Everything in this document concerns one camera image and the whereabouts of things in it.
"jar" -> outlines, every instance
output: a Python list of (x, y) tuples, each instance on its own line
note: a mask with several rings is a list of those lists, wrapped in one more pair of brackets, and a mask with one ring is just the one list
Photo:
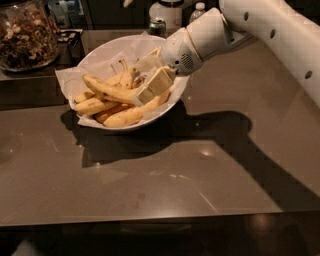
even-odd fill
[(38, 69), (52, 63), (58, 55), (57, 38), (42, 0), (1, 0), (1, 69)]

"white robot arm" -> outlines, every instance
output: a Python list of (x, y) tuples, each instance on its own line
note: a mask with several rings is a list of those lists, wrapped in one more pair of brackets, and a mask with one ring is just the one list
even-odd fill
[(164, 62), (179, 74), (191, 74), (209, 58), (242, 48), (258, 38), (287, 67), (320, 107), (320, 27), (284, 0), (220, 0), (167, 38)]

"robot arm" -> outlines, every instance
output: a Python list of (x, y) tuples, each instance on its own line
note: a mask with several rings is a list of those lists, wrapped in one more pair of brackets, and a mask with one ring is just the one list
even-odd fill
[(204, 61), (263, 41), (320, 107), (320, 27), (284, 0), (220, 0), (216, 8), (167, 38), (165, 63), (191, 74)]

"glass jar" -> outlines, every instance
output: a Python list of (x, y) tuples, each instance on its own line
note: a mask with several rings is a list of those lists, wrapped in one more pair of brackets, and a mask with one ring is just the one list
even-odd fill
[(1, 0), (0, 68), (12, 72), (38, 69), (58, 55), (42, 0)]

